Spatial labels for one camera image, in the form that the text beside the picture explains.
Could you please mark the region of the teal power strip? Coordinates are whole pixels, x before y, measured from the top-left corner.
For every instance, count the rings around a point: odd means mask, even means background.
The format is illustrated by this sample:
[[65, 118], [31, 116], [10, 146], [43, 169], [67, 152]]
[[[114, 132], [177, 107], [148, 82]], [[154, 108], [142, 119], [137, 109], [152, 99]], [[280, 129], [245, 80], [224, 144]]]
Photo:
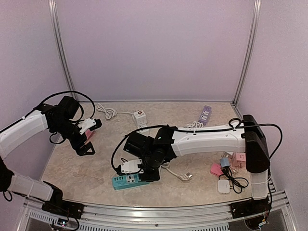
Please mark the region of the teal power strip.
[[[185, 174], [177, 174], [170, 170], [169, 168], [170, 163], [164, 163], [159, 168], [159, 172], [164, 169], [168, 171], [170, 174], [181, 180], [182, 182], [189, 182], [193, 175], [191, 173], [185, 173]], [[143, 185], [150, 184], [150, 182], [145, 182], [141, 180], [141, 177], [139, 174], [132, 174], [132, 175], [126, 175], [126, 176], [118, 176], [112, 178], [112, 186], [114, 190], [124, 190], [134, 187], [140, 187]]]

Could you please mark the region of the small white cube charger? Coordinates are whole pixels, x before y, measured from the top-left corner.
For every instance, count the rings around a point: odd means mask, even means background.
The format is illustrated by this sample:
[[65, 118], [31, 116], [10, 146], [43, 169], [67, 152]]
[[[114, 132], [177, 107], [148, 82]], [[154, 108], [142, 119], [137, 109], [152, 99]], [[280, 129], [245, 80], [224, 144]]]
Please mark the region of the small white cube charger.
[[232, 156], [233, 156], [233, 153], [230, 153], [230, 152], [225, 152], [224, 153], [224, 157], [232, 158]]

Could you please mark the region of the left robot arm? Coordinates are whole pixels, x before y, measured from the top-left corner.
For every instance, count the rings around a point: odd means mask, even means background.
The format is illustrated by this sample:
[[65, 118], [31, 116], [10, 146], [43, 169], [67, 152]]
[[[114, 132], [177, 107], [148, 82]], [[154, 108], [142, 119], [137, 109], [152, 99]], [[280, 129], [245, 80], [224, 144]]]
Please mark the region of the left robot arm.
[[86, 132], [99, 129], [102, 126], [101, 120], [93, 116], [74, 119], [77, 111], [84, 114], [83, 107], [73, 97], [68, 96], [67, 91], [61, 94], [63, 98], [57, 105], [46, 103], [53, 97], [50, 95], [24, 117], [0, 131], [0, 191], [48, 202], [49, 207], [57, 214], [67, 210], [63, 192], [48, 182], [35, 180], [8, 169], [4, 159], [25, 141], [46, 130], [51, 135], [61, 135], [63, 141], [69, 141], [78, 156], [95, 154]]

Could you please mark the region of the white power strip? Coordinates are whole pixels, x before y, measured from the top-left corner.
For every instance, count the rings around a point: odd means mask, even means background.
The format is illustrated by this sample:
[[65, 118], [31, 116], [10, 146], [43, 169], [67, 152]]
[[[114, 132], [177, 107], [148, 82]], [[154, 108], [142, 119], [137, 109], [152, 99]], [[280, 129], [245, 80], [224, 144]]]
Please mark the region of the white power strip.
[[[116, 109], [111, 108], [111, 107], [104, 107], [100, 103], [96, 104], [96, 110], [98, 112], [104, 113], [106, 120], [110, 120], [110, 119], [116, 117], [118, 114], [127, 114], [127, 115], [130, 115], [133, 119], [133, 113], [132, 112], [117, 111]], [[146, 127], [147, 127], [147, 124], [137, 127], [137, 128], [143, 128], [143, 130], [138, 131], [138, 133], [148, 136], [149, 135], [149, 129], [147, 129]]]

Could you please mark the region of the pink triangular power strip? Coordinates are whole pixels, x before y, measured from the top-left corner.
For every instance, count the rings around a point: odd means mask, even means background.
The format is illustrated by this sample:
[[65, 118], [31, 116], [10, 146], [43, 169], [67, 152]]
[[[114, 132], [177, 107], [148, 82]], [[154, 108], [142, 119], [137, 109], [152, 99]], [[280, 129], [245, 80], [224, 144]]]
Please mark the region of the pink triangular power strip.
[[90, 141], [91, 137], [95, 134], [95, 131], [91, 131], [91, 130], [86, 130], [85, 135], [87, 137], [87, 142]]

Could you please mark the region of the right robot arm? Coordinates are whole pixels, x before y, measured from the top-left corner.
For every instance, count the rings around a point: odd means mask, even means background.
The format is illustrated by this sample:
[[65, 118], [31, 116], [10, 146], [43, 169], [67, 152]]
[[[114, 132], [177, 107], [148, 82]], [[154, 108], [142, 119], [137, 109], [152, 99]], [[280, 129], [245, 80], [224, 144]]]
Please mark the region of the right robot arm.
[[250, 173], [252, 199], [246, 203], [249, 213], [255, 214], [265, 205], [268, 195], [268, 176], [273, 154], [268, 151], [267, 140], [262, 127], [278, 125], [259, 124], [252, 115], [242, 119], [233, 118], [224, 126], [206, 128], [178, 128], [169, 125], [149, 126], [158, 130], [156, 136], [140, 134], [136, 129], [125, 135], [119, 145], [124, 151], [137, 157], [112, 169], [119, 176], [139, 174], [142, 181], [160, 179], [159, 168], [178, 156], [210, 152], [245, 153], [246, 170]]

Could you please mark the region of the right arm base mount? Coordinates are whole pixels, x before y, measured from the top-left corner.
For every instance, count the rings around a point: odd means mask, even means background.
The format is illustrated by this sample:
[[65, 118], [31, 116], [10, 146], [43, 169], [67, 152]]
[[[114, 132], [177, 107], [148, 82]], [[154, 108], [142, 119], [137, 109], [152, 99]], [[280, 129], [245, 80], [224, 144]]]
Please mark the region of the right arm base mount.
[[250, 198], [241, 202], [230, 204], [232, 218], [243, 218], [260, 213], [269, 215], [272, 209], [272, 194], [269, 194], [265, 199], [255, 200]]

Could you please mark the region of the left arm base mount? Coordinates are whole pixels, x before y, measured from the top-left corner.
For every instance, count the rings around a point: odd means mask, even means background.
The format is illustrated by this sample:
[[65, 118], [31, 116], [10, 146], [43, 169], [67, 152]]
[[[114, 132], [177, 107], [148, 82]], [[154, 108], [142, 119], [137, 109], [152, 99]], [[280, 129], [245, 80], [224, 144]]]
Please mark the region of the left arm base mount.
[[51, 195], [51, 199], [43, 203], [43, 211], [64, 217], [81, 219], [81, 215], [85, 207], [84, 204], [64, 200], [61, 189], [46, 181], [44, 181], [44, 183], [51, 186], [53, 193]]

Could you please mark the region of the white cube socket adapter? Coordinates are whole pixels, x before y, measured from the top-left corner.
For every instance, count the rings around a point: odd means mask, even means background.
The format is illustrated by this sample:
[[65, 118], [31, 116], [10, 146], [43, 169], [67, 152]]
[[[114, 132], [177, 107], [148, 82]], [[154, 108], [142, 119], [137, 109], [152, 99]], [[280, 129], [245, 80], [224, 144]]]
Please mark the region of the white cube socket adapter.
[[143, 110], [138, 110], [133, 113], [133, 120], [137, 127], [147, 124], [146, 114]]

